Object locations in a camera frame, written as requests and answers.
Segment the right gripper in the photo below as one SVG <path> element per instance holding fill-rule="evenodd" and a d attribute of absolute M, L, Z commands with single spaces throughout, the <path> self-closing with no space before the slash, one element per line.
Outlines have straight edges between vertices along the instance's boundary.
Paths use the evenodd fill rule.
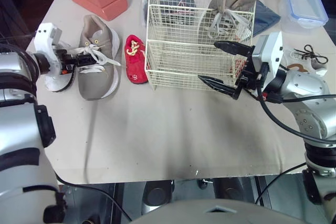
<path fill-rule="evenodd" d="M 248 58 L 245 61 L 244 67 L 236 80 L 235 85 L 237 88 L 225 85 L 222 80 L 198 75 L 198 78 L 203 83 L 217 92 L 230 96 L 234 100 L 239 98 L 242 89 L 256 90 L 258 85 L 260 85 L 260 87 L 264 86 L 266 72 L 262 71 L 260 73 L 256 71 L 253 61 L 251 57 L 249 57 L 253 53 L 255 46 L 248 46 L 239 42 L 228 40 L 216 41 L 214 42 L 214 46 L 228 54 L 240 55 Z"/>

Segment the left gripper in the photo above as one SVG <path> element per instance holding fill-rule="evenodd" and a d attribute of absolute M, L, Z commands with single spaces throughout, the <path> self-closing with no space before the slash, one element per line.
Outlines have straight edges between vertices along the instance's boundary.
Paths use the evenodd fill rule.
<path fill-rule="evenodd" d="M 84 67 L 93 64 L 93 58 L 90 54 L 70 54 L 67 50 L 61 50 L 61 64 L 65 68 Z"/>

